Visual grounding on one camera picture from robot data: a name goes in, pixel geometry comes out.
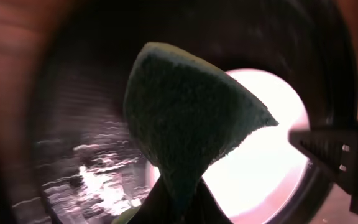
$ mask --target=white circular object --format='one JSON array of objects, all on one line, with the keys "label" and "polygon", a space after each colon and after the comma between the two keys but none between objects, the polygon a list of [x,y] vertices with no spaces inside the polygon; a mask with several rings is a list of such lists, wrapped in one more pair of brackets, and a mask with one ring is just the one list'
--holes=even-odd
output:
[{"label": "white circular object", "polygon": [[[309,128],[306,109],[295,90],[269,72],[239,69],[227,74],[262,101],[279,125],[247,136],[203,178],[234,224],[265,223],[290,199],[305,172],[308,160],[290,145],[288,131]],[[153,186],[160,174],[149,167],[148,183]]]}]

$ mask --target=green object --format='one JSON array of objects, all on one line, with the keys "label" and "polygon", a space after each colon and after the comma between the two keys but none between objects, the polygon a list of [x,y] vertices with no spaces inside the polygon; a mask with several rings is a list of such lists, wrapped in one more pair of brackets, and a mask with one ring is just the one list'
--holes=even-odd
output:
[{"label": "green object", "polygon": [[140,51],[124,115],[132,137],[160,169],[182,216],[205,170],[251,132],[278,123],[267,107],[214,65],[163,43]]},{"label": "green object", "polygon": [[113,220],[111,224],[126,224],[136,214],[139,208],[140,206],[126,210],[118,218]]}]

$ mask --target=dark green sponge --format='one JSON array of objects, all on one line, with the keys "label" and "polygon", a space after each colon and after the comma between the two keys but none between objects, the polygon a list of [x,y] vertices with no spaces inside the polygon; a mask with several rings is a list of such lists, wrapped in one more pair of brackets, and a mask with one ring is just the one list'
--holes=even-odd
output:
[{"label": "dark green sponge", "polygon": [[163,43],[139,53],[124,99],[129,130],[185,212],[202,174],[264,126],[278,123],[250,91],[214,65]]}]

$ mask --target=metal screw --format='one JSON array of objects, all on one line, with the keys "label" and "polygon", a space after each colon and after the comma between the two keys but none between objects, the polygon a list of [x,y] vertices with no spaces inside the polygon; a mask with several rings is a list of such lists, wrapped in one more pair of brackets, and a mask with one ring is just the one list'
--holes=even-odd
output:
[{"label": "metal screw", "polygon": [[342,146],[342,150],[345,151],[345,152],[350,152],[350,151],[351,151],[351,148],[350,148],[350,146],[348,146],[348,145],[343,145],[343,146]]},{"label": "metal screw", "polygon": [[340,165],[339,169],[343,172],[346,172],[346,166],[344,166],[344,165]]}]

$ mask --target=scrubbing pad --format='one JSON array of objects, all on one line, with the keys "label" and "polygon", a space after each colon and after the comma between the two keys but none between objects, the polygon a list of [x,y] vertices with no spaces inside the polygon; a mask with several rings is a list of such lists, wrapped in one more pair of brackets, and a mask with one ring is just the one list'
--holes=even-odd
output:
[{"label": "scrubbing pad", "polygon": [[249,135],[278,123],[267,107],[214,65],[182,49],[148,43],[124,98],[129,130],[158,166],[182,215],[205,170]]}]

